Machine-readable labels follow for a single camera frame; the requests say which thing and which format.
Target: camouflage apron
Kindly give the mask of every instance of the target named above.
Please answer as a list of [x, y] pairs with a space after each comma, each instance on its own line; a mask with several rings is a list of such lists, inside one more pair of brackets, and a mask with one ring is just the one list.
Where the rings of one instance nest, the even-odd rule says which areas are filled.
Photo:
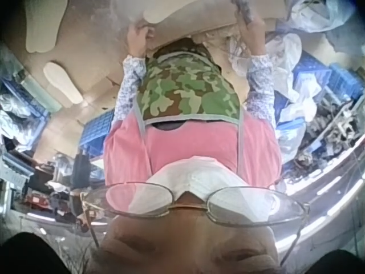
[[150, 59], [133, 109], [142, 140], [145, 128], [160, 122], [221, 120], [237, 125], [237, 167], [242, 166], [244, 112], [233, 86], [208, 57], [176, 51]]

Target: white plastic bag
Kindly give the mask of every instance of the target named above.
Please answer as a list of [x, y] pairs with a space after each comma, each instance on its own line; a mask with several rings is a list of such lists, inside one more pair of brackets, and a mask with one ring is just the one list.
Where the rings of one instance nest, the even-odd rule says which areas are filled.
[[29, 108], [11, 94], [0, 95], [0, 103], [4, 111], [12, 112], [18, 117], [27, 118], [31, 116]]
[[285, 164], [295, 158], [298, 153], [299, 146], [302, 143], [304, 134], [306, 133], [306, 124], [292, 129], [276, 131], [280, 152], [281, 162]]
[[313, 101], [313, 97], [321, 90], [313, 74], [302, 74], [297, 83], [298, 99], [283, 108], [279, 121], [287, 122], [299, 117], [304, 117], [306, 122], [312, 121], [317, 113], [317, 104]]
[[[302, 55], [302, 41], [297, 34], [275, 35], [268, 37], [266, 50], [273, 63], [274, 89], [289, 98], [291, 102], [298, 99], [293, 90], [293, 73], [291, 71]], [[250, 58], [235, 37], [229, 39], [229, 61], [232, 69], [240, 77], [246, 77]]]
[[296, 3], [291, 9], [289, 20], [285, 25], [307, 33], [319, 33], [343, 25], [355, 12], [355, 6], [351, 1], [311, 2], [310, 0], [300, 0]]
[[0, 110], [1, 134], [9, 139], [16, 139], [22, 145], [22, 151], [27, 150], [33, 137], [32, 122], [16, 124], [5, 111]]

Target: white insole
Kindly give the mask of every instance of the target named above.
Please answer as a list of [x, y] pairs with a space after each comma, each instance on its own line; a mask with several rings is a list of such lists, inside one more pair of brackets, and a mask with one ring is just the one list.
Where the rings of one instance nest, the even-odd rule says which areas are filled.
[[45, 53], [56, 45], [57, 34], [67, 0], [26, 0], [26, 49], [30, 53]]
[[43, 68], [44, 75], [48, 81], [58, 88], [73, 104], [83, 101], [80, 91], [68, 76], [67, 72], [60, 65], [48, 62]]
[[168, 18], [174, 12], [195, 1], [198, 0], [156, 0], [154, 8], [149, 8], [143, 12], [143, 18], [148, 23], [157, 24]]

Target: white face mask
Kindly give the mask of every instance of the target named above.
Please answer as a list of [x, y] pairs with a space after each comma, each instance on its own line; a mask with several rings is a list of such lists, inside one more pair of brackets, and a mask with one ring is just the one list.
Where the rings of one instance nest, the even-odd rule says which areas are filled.
[[[183, 193], [190, 192], [201, 200], [206, 201], [210, 194], [222, 188], [249, 186], [237, 174], [231, 172], [231, 170], [217, 160], [198, 156], [166, 165], [149, 178], [147, 182], [169, 188], [173, 192], [175, 200]], [[135, 202], [140, 199], [144, 201], [148, 199], [148, 201], [143, 203], [146, 206], [148, 205], [148, 208], [141, 208], [141, 203]], [[244, 197], [242, 195], [242, 202], [239, 205], [231, 203], [231, 200], [237, 201], [237, 199], [230, 199], [227, 196], [223, 200], [215, 200], [215, 203], [220, 207], [239, 213], [242, 213], [242, 208], [244, 207], [246, 217], [251, 220], [263, 220], [263, 218], [267, 219], [269, 217], [271, 202], [267, 201], [265, 196], [251, 195], [251, 197]], [[157, 197], [153, 197], [151, 194], [147, 196], [143, 190], [140, 190], [135, 193], [133, 201], [129, 206], [132, 208], [138, 204], [138, 211], [141, 212], [158, 209], [166, 205], [166, 203], [168, 203], [167, 200], [161, 200], [160, 197], [157, 199]]]

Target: gray strap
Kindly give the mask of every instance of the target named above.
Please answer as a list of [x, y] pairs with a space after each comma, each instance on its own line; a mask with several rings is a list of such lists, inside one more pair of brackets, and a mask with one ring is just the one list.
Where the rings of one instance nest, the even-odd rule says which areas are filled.
[[133, 112], [136, 115], [139, 132], [141, 134], [142, 140], [144, 140], [144, 137], [145, 137], [145, 124], [144, 124], [144, 121], [143, 121], [143, 118], [142, 118], [142, 113], [141, 113], [141, 111], [138, 107], [138, 104], [137, 104], [137, 97], [135, 97], [133, 99], [133, 107], [132, 108], [133, 108]]
[[145, 124], [143, 122], [143, 118], [142, 118], [142, 113], [137, 105], [137, 99], [136, 97], [134, 98], [133, 100], [133, 112], [136, 116], [136, 119], [137, 119], [137, 123], [138, 123], [138, 128], [139, 128], [139, 133], [141, 135], [141, 140], [142, 142], [144, 143], [144, 146], [146, 148], [146, 153], [147, 153], [147, 166], [148, 166], [148, 173], [149, 173], [149, 176], [151, 177], [152, 176], [152, 165], [151, 165], [151, 157], [149, 156], [149, 151], [147, 149], [147, 144], [145, 142]]
[[237, 175], [242, 177], [244, 174], [244, 108], [240, 108], [240, 121], [238, 124], [238, 144], [237, 144]]

